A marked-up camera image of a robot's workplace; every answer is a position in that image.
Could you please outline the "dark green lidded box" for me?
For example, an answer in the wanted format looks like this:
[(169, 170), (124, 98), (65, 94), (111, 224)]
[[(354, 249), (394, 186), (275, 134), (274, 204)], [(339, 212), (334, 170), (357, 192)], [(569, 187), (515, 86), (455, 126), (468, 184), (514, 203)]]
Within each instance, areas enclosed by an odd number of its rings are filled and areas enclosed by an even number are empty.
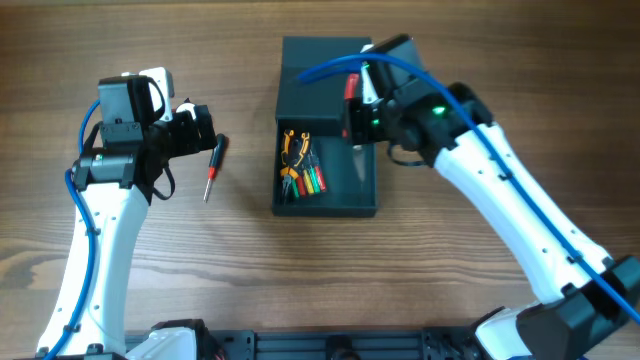
[[(378, 209), (376, 147), (355, 150), (343, 135), (346, 74), (303, 85), (297, 76), (332, 58), (360, 52), (368, 37), (286, 36), (275, 111), (276, 159), (272, 212), (282, 217), (373, 217)], [(310, 134), (326, 189), (312, 195), (282, 197), (283, 135)]]

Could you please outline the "red handled snips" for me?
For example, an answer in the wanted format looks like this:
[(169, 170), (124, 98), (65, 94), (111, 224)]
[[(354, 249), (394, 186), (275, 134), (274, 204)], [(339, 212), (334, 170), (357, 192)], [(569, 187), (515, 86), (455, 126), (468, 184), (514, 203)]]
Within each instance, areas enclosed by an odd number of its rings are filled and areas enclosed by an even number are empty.
[(362, 98), (358, 97), (360, 75), (350, 74), (347, 77), (344, 90), (343, 138), (352, 146), (353, 162), (359, 181), (363, 182), (365, 175), (365, 154), (362, 145), (364, 133), (364, 118), (362, 112)]

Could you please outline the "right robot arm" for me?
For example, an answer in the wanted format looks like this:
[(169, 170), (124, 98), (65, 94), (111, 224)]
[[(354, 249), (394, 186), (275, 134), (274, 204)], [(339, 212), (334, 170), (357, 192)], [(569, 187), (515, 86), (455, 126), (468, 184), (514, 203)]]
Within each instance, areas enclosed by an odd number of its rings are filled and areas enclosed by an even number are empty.
[(501, 308), (473, 327), (485, 356), (581, 359), (638, 319), (638, 260), (612, 258), (559, 209), (468, 86), (429, 75), (404, 34), (342, 62), (364, 90), (349, 102), (353, 142), (387, 141), (417, 153), (476, 207), (531, 286), (533, 303)]

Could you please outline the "clear case coloured mini screwdrivers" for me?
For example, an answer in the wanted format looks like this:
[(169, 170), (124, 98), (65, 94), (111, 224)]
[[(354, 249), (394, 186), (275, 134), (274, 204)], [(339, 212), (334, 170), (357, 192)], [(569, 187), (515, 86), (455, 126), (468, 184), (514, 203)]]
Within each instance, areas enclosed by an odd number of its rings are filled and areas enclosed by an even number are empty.
[(327, 191), (319, 160), (313, 150), (310, 150), (301, 160), (294, 162), (292, 169), (296, 172), (294, 177), (296, 197), (306, 197)]

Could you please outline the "black round tape measure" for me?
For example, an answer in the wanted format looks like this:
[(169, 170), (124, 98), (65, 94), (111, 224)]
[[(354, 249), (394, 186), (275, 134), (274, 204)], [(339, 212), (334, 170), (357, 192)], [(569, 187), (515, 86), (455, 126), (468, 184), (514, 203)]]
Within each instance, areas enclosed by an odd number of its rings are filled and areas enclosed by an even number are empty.
[(197, 120), (196, 105), (189, 98), (173, 109), (172, 114), (174, 118)]

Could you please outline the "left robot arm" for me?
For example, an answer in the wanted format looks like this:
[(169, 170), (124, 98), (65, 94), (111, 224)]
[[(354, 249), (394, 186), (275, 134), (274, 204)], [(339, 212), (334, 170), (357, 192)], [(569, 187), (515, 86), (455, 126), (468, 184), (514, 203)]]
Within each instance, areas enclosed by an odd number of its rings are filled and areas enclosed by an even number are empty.
[(123, 359), (127, 286), (137, 237), (153, 199), (170, 193), (174, 158), (217, 145), (205, 105), (172, 107), (174, 85), (164, 67), (123, 73), (98, 83), (81, 122), (78, 157), (64, 174), (75, 205), (73, 238), (59, 295), (39, 338), (38, 359)]

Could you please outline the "orange black long-nose pliers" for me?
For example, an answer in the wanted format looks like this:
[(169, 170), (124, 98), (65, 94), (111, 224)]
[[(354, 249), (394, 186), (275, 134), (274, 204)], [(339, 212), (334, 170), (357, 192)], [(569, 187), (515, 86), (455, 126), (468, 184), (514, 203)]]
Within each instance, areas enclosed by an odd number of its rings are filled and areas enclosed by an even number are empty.
[(302, 132), (299, 135), (292, 129), (286, 129), (281, 143), (280, 157), (282, 168), (280, 176), (282, 178), (281, 201), (287, 204), (290, 200), (295, 200), (307, 195), (305, 184), (303, 162), (311, 145), (309, 132)]

